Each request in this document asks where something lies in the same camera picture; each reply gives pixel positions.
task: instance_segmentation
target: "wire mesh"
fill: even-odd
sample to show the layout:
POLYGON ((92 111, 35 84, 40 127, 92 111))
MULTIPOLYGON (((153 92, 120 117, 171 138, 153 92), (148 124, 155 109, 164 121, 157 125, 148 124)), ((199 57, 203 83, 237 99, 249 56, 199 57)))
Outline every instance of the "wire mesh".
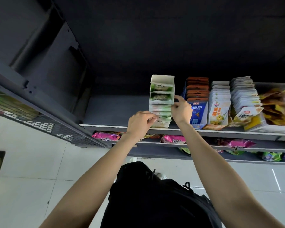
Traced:
POLYGON ((69 141, 72 144, 101 147, 92 139, 77 133, 2 92, 0 92, 0 115, 65 141, 69 141))

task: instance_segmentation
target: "hand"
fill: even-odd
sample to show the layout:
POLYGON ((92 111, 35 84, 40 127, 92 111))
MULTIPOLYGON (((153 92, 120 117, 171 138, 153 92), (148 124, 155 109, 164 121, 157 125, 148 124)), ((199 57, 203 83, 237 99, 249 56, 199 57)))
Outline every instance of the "hand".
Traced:
POLYGON ((138 141, 145 136, 156 120, 155 114, 149 111, 139 111, 129 119, 126 134, 138 141))
POLYGON ((179 126, 180 123, 190 123, 192 116, 191 104, 186 102, 181 96, 175 95, 179 102, 175 102, 171 107, 172 117, 176 124, 179 126))

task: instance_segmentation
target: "sneaker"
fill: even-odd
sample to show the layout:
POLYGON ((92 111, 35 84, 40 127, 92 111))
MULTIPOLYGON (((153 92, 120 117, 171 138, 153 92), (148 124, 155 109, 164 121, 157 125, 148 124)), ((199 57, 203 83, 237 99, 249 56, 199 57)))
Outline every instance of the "sneaker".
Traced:
POLYGON ((130 159, 129 163, 130 163, 130 162, 137 162, 137 161, 138 161, 137 157, 132 157, 132 158, 130 159))
POLYGON ((158 173, 156 176, 159 177, 160 180, 167 179, 167 176, 165 174, 163 174, 163 173, 158 173))

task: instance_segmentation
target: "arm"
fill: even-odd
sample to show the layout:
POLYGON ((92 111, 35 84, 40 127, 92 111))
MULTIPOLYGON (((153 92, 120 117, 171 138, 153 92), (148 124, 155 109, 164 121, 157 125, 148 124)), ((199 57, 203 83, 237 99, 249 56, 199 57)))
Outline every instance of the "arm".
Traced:
POLYGON ((107 196, 130 149, 156 121, 156 115, 144 111, 133 115, 127 132, 69 189, 40 228, 88 227, 107 196))
POLYGON ((284 226, 263 208, 235 170, 189 124, 192 109, 181 96, 172 117, 182 131, 198 175, 227 228, 284 226))

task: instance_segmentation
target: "floor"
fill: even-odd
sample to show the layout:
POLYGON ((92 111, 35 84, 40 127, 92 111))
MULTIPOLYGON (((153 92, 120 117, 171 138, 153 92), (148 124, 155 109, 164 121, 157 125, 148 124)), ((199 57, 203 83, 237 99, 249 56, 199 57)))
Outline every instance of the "floor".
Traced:
MULTIPOLYGON (((107 149, 81 149, 69 142, 0 117, 0 228, 38 227, 57 202, 107 149)), ((206 192, 192 161, 139 158, 179 184, 206 192)), ((230 163, 259 202, 285 224, 285 166, 230 163)), ((106 199, 90 227, 100 227, 106 199)))

